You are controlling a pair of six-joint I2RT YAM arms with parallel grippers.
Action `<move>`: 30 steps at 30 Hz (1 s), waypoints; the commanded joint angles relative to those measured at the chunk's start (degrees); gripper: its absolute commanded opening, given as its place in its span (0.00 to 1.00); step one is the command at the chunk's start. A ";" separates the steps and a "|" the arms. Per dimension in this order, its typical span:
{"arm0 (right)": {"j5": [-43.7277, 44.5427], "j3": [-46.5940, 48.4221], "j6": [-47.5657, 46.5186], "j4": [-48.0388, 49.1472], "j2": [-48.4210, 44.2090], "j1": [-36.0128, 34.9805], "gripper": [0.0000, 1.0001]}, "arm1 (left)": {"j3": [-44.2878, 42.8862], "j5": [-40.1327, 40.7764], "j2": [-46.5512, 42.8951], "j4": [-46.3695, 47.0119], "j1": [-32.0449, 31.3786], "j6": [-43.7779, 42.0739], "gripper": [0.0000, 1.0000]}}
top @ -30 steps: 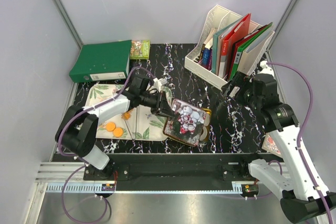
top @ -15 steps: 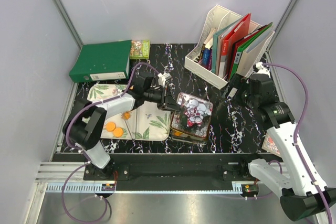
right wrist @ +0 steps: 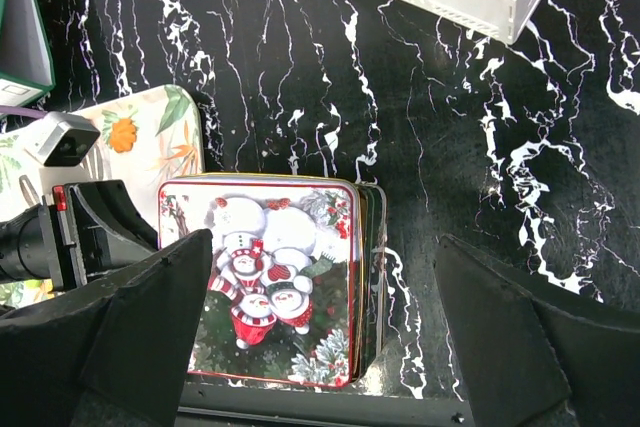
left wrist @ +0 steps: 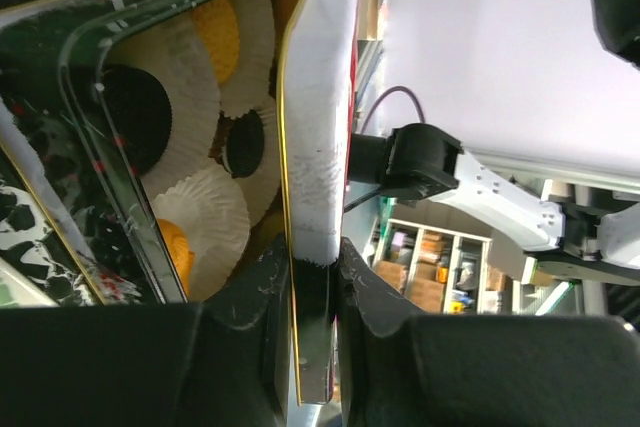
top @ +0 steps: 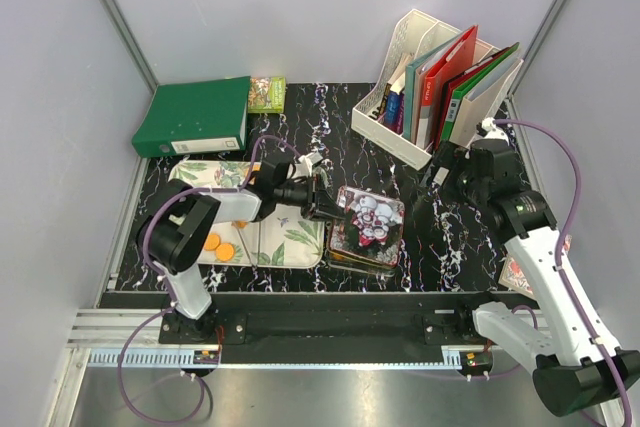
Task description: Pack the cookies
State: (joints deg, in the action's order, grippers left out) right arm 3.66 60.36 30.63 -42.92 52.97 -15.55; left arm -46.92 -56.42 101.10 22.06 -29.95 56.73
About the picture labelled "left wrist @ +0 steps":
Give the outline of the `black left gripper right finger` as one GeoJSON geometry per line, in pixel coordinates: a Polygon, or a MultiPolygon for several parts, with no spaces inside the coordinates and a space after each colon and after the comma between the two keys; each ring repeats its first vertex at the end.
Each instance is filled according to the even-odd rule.
{"type": "Polygon", "coordinates": [[[618,319],[426,313],[348,240],[337,291],[348,426],[639,422],[639,338],[618,319]]]}

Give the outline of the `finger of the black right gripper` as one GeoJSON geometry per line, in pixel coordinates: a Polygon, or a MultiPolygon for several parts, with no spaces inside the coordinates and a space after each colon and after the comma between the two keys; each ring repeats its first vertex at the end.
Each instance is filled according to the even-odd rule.
{"type": "Polygon", "coordinates": [[[639,69],[639,0],[591,0],[603,48],[639,69]]]}

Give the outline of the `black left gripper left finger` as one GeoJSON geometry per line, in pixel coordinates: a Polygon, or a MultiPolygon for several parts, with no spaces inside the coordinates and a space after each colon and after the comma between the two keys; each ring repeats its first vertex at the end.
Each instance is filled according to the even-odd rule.
{"type": "Polygon", "coordinates": [[[289,256],[277,237],[203,302],[5,309],[5,426],[282,426],[289,256]]]}

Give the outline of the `black round cookie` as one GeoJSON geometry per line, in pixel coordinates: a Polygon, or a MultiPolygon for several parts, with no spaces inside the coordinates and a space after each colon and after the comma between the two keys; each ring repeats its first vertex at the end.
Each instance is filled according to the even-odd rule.
{"type": "Polygon", "coordinates": [[[166,151],[172,128],[167,93],[150,73],[123,64],[104,71],[104,100],[133,171],[145,175],[166,151]]]}
{"type": "Polygon", "coordinates": [[[233,178],[252,176],[261,164],[265,148],[262,120],[255,110],[235,120],[223,148],[223,165],[233,178]]]}

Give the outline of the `gold cookie tin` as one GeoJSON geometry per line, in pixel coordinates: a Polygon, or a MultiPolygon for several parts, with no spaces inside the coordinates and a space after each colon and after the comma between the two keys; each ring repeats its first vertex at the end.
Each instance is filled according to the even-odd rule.
{"type": "MultiPolygon", "coordinates": [[[[150,212],[113,141],[101,104],[108,51],[126,37],[208,0],[1,0],[1,80],[63,140],[73,161],[63,176],[42,156],[17,159],[75,246],[87,239],[89,208],[108,213],[125,251],[159,301],[182,298],[151,229],[150,212]]],[[[339,257],[351,136],[350,74],[358,0],[299,0],[285,29],[277,118],[285,231],[292,277],[297,396],[325,403],[333,381],[334,264],[339,257]]]]}

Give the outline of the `orange round cookie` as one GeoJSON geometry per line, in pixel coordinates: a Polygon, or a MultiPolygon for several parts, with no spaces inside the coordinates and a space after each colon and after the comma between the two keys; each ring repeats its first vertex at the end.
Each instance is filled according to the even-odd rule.
{"type": "Polygon", "coordinates": [[[230,0],[211,0],[190,12],[220,84],[235,72],[240,56],[239,25],[230,0]]]}

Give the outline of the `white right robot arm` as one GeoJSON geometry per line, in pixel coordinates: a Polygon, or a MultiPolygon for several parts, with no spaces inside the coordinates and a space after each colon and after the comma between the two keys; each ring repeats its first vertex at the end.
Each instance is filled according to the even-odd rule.
{"type": "MultiPolygon", "coordinates": [[[[571,277],[639,280],[639,208],[555,203],[487,156],[639,177],[639,0],[391,0],[396,78],[426,117],[351,173],[490,226],[571,277]]],[[[602,316],[427,313],[350,245],[338,271],[347,426],[635,426],[639,337],[602,316]]]]}

